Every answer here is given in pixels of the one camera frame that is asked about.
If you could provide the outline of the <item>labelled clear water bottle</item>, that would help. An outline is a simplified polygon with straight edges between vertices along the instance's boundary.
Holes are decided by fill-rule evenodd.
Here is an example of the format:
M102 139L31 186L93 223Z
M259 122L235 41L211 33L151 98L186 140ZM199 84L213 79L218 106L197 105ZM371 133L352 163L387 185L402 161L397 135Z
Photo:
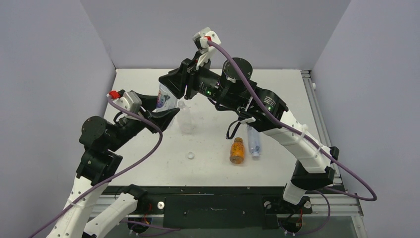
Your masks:
M178 99L163 84L159 85L157 96L156 112L166 111L176 108Z

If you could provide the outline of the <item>clear plastic bottle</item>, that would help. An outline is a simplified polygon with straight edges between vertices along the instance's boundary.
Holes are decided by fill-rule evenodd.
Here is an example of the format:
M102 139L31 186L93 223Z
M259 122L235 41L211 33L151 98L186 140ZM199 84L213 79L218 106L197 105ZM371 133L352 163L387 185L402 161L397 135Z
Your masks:
M178 107L180 109L176 118L178 121L179 128L184 134L191 134L193 131L191 112L184 101L178 101Z

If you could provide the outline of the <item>white bottle cap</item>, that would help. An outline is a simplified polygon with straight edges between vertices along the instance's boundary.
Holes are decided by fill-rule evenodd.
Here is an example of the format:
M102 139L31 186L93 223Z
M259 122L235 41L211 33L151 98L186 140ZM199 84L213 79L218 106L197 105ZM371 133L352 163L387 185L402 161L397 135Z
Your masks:
M186 158L189 159L189 160L194 159L194 156L195 155L192 152L189 152L189 153L186 154Z

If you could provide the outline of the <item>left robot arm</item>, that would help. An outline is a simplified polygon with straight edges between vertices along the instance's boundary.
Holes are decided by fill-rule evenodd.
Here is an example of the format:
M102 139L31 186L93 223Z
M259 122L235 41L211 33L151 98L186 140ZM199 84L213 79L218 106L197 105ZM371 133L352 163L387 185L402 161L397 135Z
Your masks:
M84 153L66 205L53 219L49 237L102 238L127 215L147 209L147 191L131 184L122 189L110 206L91 218L97 200L109 183L122 175L118 170L122 156L117 150L144 129L162 136L179 113L179 108L156 112L157 99L134 91L110 91L107 100L119 111L115 122L93 116L83 123L79 141Z

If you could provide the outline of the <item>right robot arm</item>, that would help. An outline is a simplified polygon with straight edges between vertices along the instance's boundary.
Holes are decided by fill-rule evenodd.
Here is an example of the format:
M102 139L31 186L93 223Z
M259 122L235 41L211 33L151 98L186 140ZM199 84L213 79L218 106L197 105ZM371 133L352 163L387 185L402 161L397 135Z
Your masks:
M273 138L289 151L297 161L292 177L279 199L279 205L284 211L291 212L299 206L307 191L333 183L335 170L322 152L337 158L339 150L310 143L310 140L314 143L318 141L308 132L305 124L297 121L286 103L274 92L258 87L251 80L251 64L243 58L234 58L234 61L264 107L283 122L283 126L275 125L268 118L228 60L223 64L222 73L218 75L209 69L209 62L196 69L197 60L185 59L178 68L158 80L177 99L189 100L197 94L207 97L216 110L236 113L240 123L248 124L256 131Z

